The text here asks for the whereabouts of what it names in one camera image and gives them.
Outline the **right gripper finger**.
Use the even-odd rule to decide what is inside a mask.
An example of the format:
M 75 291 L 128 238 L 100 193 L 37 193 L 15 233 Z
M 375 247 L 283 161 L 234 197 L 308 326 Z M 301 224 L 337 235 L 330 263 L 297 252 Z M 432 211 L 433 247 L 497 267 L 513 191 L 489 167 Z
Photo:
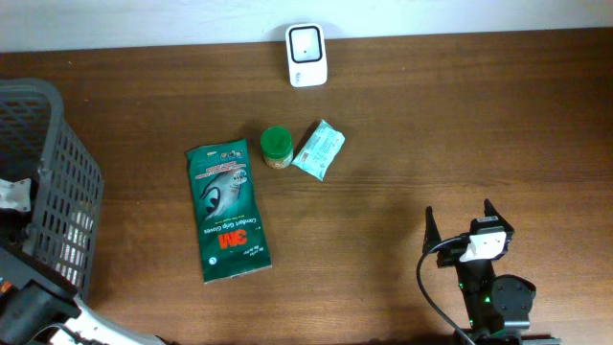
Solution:
M 484 215 L 486 217 L 497 217 L 500 218 L 500 214 L 494 208 L 493 204 L 490 202 L 488 198 L 484 200 Z
M 431 206 L 425 208 L 425 232 L 422 243 L 422 253 L 427 254 L 442 241 Z

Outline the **mint green tissue pack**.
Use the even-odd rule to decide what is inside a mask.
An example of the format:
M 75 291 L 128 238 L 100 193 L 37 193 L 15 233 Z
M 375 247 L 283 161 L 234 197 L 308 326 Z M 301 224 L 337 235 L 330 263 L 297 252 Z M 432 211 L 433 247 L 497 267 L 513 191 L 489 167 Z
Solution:
M 325 120 L 321 120 L 292 164 L 323 181 L 329 166 L 344 143 L 343 133 L 334 129 Z

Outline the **green lid jar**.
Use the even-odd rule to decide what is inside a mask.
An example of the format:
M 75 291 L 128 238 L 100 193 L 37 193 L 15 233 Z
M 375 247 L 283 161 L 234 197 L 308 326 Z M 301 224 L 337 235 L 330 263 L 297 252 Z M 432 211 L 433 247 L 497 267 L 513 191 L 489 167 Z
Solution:
M 264 161 L 270 168 L 287 168 L 293 160 L 291 133 L 281 126 L 268 128 L 261 135 L 261 150 Z

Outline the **green 3M gloves packet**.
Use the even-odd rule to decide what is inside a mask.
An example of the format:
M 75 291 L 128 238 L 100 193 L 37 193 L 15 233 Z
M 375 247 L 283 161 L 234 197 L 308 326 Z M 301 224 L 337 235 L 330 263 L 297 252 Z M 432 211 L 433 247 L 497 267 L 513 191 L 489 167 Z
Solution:
M 247 141 L 201 146 L 186 156 L 203 281 L 271 267 Z

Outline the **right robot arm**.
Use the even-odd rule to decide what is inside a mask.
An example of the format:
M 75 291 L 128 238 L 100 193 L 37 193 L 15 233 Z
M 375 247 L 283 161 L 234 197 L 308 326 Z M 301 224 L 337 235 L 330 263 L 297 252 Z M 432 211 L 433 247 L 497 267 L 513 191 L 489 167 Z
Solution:
M 453 329 L 452 344 L 560 344 L 550 335 L 525 336 L 536 287 L 516 275 L 498 275 L 493 263 L 508 251 L 514 228 L 484 201 L 484 215 L 471 221 L 469 230 L 449 239 L 441 237 L 433 209 L 425 208 L 422 254 L 416 267 L 418 287 L 432 309 Z M 437 256 L 437 267 L 453 267 L 469 321 L 467 329 L 454 322 L 430 297 L 421 270 L 425 260 Z

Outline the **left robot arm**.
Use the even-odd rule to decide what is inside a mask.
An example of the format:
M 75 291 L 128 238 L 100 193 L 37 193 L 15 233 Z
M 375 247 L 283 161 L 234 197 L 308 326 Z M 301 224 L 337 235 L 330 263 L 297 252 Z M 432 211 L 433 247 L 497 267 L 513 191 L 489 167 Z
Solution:
M 17 239 L 28 217 L 1 212 L 1 342 L 3 344 L 166 344 L 89 309 L 77 289 L 24 253 Z

